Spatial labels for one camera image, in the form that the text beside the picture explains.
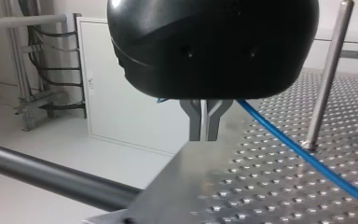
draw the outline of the perforated metal table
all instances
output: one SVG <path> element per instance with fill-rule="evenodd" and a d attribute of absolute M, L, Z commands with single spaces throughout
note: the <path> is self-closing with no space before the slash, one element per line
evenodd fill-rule
<path fill-rule="evenodd" d="M 320 79 L 304 70 L 288 91 L 251 104 L 300 142 Z M 357 76 L 337 76 L 320 136 L 314 155 L 358 187 Z M 234 105 L 219 140 L 188 143 L 123 217 L 139 224 L 357 224 L 358 201 Z"/>

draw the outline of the metal rod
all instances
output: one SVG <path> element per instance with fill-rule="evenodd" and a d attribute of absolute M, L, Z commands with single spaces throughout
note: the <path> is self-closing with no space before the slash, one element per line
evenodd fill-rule
<path fill-rule="evenodd" d="M 139 189 L 0 147 L 0 174 L 105 211 L 127 208 Z"/>
<path fill-rule="evenodd" d="M 13 10 L 10 0 L 3 0 L 2 7 L 3 7 L 4 16 L 6 17 L 13 16 Z M 7 30 L 7 34 L 10 41 L 14 64 L 16 66 L 16 75 L 17 75 L 17 82 L 19 84 L 20 101 L 21 104 L 29 103 L 32 101 L 32 93 L 29 87 L 29 80 L 28 80 L 27 70 L 25 68 L 24 59 L 22 58 L 21 38 L 20 38 L 19 30 L 16 28 L 10 28 Z M 22 115 L 22 120 L 24 122 L 24 129 L 23 129 L 24 131 L 32 130 L 36 125 L 32 111 L 24 113 Z"/>
<path fill-rule="evenodd" d="M 342 46 L 344 44 L 345 36 L 348 31 L 351 14 L 353 12 L 353 0 L 343 0 L 339 8 L 336 26 L 334 28 L 332 42 L 327 54 L 327 60 L 323 71 L 323 80 L 321 83 L 320 92 L 316 101 L 312 119 L 310 121 L 310 128 L 306 140 L 303 142 L 303 147 L 314 150 L 317 147 L 317 139 L 321 130 L 324 111 L 327 106 L 327 101 L 333 86 L 334 77 L 336 75 L 338 61 Z"/>
<path fill-rule="evenodd" d="M 18 28 L 21 26 L 40 25 L 54 22 L 66 22 L 66 15 L 4 17 L 0 18 L 0 28 Z"/>
<path fill-rule="evenodd" d="M 74 14 L 74 20 L 75 20 L 75 30 L 78 31 L 78 27 L 77 27 L 77 17 L 80 17 L 80 14 Z M 79 40 L 79 35 L 76 35 L 76 48 L 80 49 L 80 40 Z M 83 69 L 82 69 L 82 64 L 81 64 L 81 56 L 80 56 L 80 50 L 77 51 L 77 60 L 78 60 L 78 64 L 79 64 L 79 78 L 80 78 L 80 85 L 81 85 L 81 99 L 84 102 L 86 102 L 86 93 L 84 91 L 84 80 L 83 80 Z M 84 107 L 83 108 L 83 116 L 86 119 L 87 118 L 87 108 Z"/>

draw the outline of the blue tube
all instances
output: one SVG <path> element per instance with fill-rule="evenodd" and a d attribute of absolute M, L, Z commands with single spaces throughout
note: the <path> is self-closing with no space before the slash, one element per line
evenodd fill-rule
<path fill-rule="evenodd" d="M 251 105 L 249 105 L 244 100 L 238 100 L 238 103 L 253 117 L 255 118 L 261 125 L 263 125 L 269 132 L 275 135 L 278 139 L 283 141 L 288 147 L 290 147 L 295 153 L 297 153 L 302 159 L 308 162 L 313 168 L 315 168 L 319 173 L 324 175 L 326 178 L 330 179 L 333 183 L 338 185 L 340 188 L 347 191 L 351 196 L 358 199 L 358 188 L 348 183 L 346 180 L 342 179 L 331 171 L 327 166 L 323 163 L 319 162 L 316 158 L 309 154 L 306 150 L 304 150 L 299 144 L 293 141 L 291 138 L 286 136 L 283 132 L 281 132 L 278 128 L 276 128 L 273 124 L 271 124 L 268 120 L 263 118 Z"/>
<path fill-rule="evenodd" d="M 165 99 L 165 98 L 158 98 L 158 99 L 157 99 L 157 103 L 158 103 L 158 104 L 162 104 L 162 103 L 164 103 L 164 102 L 166 102 L 166 101 L 169 101 L 169 99 Z"/>

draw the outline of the white cabinet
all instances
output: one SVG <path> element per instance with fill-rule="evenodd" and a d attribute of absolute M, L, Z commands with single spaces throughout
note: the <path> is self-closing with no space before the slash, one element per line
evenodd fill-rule
<path fill-rule="evenodd" d="M 331 33 L 321 30 L 312 44 L 310 54 L 304 67 L 323 69 L 331 43 Z M 358 51 L 358 34 L 348 34 L 343 50 Z M 341 58 L 338 72 L 358 74 L 358 59 Z"/>
<path fill-rule="evenodd" d="M 189 121 L 178 101 L 157 104 L 124 77 L 106 20 L 79 20 L 89 134 L 130 147 L 172 155 L 188 139 Z"/>

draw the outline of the white floor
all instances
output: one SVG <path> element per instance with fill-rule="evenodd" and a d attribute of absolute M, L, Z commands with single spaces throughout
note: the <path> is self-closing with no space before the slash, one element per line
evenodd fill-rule
<path fill-rule="evenodd" d="M 0 106 L 0 146 L 83 172 L 145 188 L 171 159 L 88 137 L 80 118 L 21 131 L 21 117 Z M 104 211 L 0 175 L 0 224 L 79 224 Z"/>

